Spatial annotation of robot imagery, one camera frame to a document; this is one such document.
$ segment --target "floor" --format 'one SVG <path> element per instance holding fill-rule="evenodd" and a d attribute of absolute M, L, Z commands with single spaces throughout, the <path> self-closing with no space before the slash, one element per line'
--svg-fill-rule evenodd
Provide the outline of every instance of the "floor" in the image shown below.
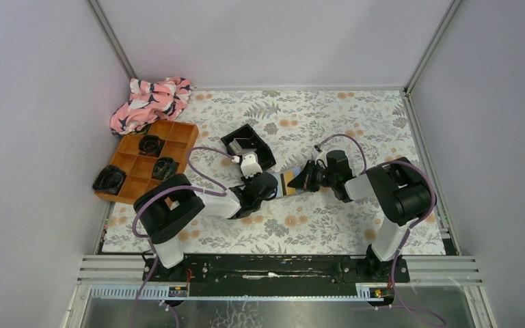
<path fill-rule="evenodd" d="M 313 145 L 334 133 L 355 137 L 364 147 L 368 166 L 406 156 L 419 159 L 398 91 L 233 91 L 193 92 L 181 122 L 196 124 L 196 145 L 223 149 L 220 137 L 248 123 L 270 145 L 280 172 L 302 166 Z M 328 143 L 345 150 L 354 172 L 362 169 L 360 153 L 349 140 Z M 239 168 L 215 153 L 197 152 L 195 166 L 226 186 L 239 185 Z M 189 180 L 213 185 L 187 167 Z M 149 249 L 132 235 L 131 205 L 115 204 L 101 251 L 131 253 Z M 376 199 L 343 204 L 329 189 L 264 202 L 240 220 L 196 217 L 180 234 L 186 253 L 364 254 L 377 237 L 383 213 Z M 412 232 L 404 254 L 445 254 L 435 215 Z"/>

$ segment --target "orange compartment tray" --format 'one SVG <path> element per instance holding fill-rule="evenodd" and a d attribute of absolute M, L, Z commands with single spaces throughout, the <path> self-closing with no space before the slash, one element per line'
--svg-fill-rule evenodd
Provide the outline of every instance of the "orange compartment tray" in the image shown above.
<path fill-rule="evenodd" d="M 165 141 L 160 157 L 172 157 L 178 163 L 176 173 L 184 173 L 186 169 L 186 153 L 194 147 L 198 137 L 198 127 L 195 124 L 159 120 L 152 123 L 148 135 L 156 135 Z M 113 154 L 109 164 L 115 165 L 126 172 L 126 180 L 117 195 L 94 193 L 102 200 L 134 204 L 146 192 L 157 187 L 161 181 L 152 179 L 152 170 L 157 157 L 139 154 L 138 143 L 143 135 L 125 135 Z"/>

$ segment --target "pink patterned fabric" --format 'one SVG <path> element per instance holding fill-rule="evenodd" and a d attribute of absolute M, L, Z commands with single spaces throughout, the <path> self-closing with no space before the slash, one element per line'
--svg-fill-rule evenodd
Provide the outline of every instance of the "pink patterned fabric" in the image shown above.
<path fill-rule="evenodd" d="M 109 127 L 114 135 L 139 132 L 157 120 L 174 120 L 190 98 L 190 80 L 168 77 L 162 82 L 149 83 L 132 79 L 130 101 L 113 113 Z"/>

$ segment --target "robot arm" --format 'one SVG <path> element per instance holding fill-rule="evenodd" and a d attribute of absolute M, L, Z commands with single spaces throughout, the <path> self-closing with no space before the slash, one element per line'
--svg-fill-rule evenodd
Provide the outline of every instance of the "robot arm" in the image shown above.
<path fill-rule="evenodd" d="M 409 163 L 405 157 L 398 161 Z M 371 275 L 388 272 L 409 225 L 429 210 L 431 202 L 431 192 L 416 172 L 392 163 L 370 168 L 354 177 L 342 150 L 321 153 L 316 161 L 309 160 L 303 172 L 288 186 L 307 191 L 329 187 L 335 197 L 345 203 L 377 197 L 386 218 L 377 239 L 367 249 Z"/>
<path fill-rule="evenodd" d="M 186 186 L 150 204 L 139 218 L 162 265 L 171 268 L 184 258 L 180 243 L 175 237 L 196 215 L 227 219 L 247 217 L 260 208 L 263 200 L 275 192 L 277 185 L 277 180 L 271 174 L 263 172 L 253 177 L 243 188 L 232 187 L 225 196 L 216 196 L 209 194 L 208 190 L 191 190 L 186 176 L 176 174 L 136 200 L 134 209 L 139 212 L 146 202 L 162 191 Z"/>

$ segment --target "gray wall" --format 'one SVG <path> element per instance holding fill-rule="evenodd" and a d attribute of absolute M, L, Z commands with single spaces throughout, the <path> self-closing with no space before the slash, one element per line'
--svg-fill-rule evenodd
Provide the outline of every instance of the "gray wall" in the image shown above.
<path fill-rule="evenodd" d="M 143 79 L 405 85 L 450 0 L 100 0 Z"/>
<path fill-rule="evenodd" d="M 127 78 L 85 1 L 0 1 L 0 327 L 58 327 Z"/>
<path fill-rule="evenodd" d="M 414 92 L 460 245 L 525 327 L 525 1 L 467 1 Z"/>

